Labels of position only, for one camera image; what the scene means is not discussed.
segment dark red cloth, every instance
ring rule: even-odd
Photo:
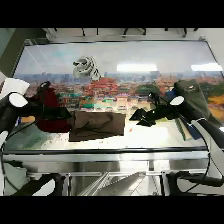
[[[59,103],[54,92],[54,88],[48,88],[43,93],[34,96],[35,100],[44,103],[45,106],[59,107]],[[63,120],[44,120],[37,117],[37,127],[39,130],[50,133],[67,133],[71,130],[71,125],[67,123],[67,119]]]

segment tabletop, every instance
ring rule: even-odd
[[[73,62],[93,56],[102,78],[74,78]],[[224,80],[220,71],[206,71],[217,63],[207,42],[203,41],[127,41],[64,43],[25,46],[14,78],[30,83],[26,96],[36,93],[44,81],[55,88],[59,103],[69,111],[110,111],[126,114],[124,136],[84,142],[69,142],[69,134],[52,134],[35,125],[13,136],[5,150],[63,150],[200,147],[202,139],[184,140],[174,120],[162,119],[152,127],[129,121],[137,108],[151,110],[142,93],[155,91],[165,98],[178,80],[196,79],[213,116],[224,121]],[[204,65],[205,71],[195,71]]]

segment white floor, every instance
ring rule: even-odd
[[[84,28],[84,31],[86,37],[83,37],[83,40],[97,34],[96,28]],[[183,38],[183,28],[169,28],[167,32],[164,28],[147,28],[146,37],[148,40],[198,40],[200,36],[205,36],[219,64],[224,68],[224,28],[199,28],[196,32],[193,31],[193,28],[188,28],[187,31],[186,38]],[[99,36],[104,37],[122,35],[123,32],[124,28],[99,28]],[[141,34],[142,30],[135,28],[130,28],[127,32],[127,35]],[[55,36],[57,38],[80,37],[82,29],[57,28]]]

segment white and gray cloth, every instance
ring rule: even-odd
[[[97,69],[95,59],[91,57],[80,57],[78,61],[74,62],[73,76],[80,78],[82,76],[89,76],[92,80],[100,79],[100,73]]]

